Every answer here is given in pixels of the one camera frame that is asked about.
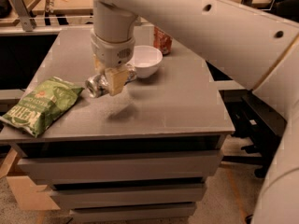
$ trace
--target chip bag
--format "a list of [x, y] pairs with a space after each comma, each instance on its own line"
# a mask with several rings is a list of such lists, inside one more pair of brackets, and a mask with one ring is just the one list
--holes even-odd
[[52, 77], [20, 99], [0, 120], [38, 137], [75, 104], [82, 91], [80, 86]]

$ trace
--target gray drawer cabinet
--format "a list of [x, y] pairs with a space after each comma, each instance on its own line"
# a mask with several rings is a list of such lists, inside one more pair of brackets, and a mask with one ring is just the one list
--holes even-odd
[[19, 166], [37, 184], [207, 177], [214, 175], [221, 150], [21, 159]]
[[206, 184], [160, 185], [114, 189], [55, 190], [50, 197], [63, 209], [201, 201]]
[[80, 222], [116, 221], [160, 217], [188, 217], [195, 211], [195, 203], [164, 204], [134, 207], [79, 209], [70, 212]]

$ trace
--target black cable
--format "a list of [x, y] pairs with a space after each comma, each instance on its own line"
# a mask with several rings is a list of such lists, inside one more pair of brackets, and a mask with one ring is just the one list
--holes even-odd
[[73, 220], [73, 218], [71, 217], [65, 224], [71, 223], [72, 220]]
[[46, 26], [50, 26], [50, 0], [46, 0], [46, 5], [45, 5], [45, 24]]

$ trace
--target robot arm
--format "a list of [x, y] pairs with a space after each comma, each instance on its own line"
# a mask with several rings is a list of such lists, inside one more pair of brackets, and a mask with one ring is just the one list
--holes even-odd
[[299, 182], [299, 25], [227, 0], [95, 0], [93, 52], [104, 67], [131, 59], [136, 16], [253, 91], [288, 121], [254, 223], [286, 223], [280, 222], [286, 215], [295, 222], [299, 192], [285, 202], [279, 195], [284, 187], [298, 189]]

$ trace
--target white bowl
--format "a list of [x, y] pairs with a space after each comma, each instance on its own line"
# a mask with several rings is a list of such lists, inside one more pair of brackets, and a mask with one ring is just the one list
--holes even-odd
[[135, 46], [134, 55], [128, 63], [135, 67], [137, 77], [147, 78], [159, 69], [162, 58], [162, 53], [155, 47]]

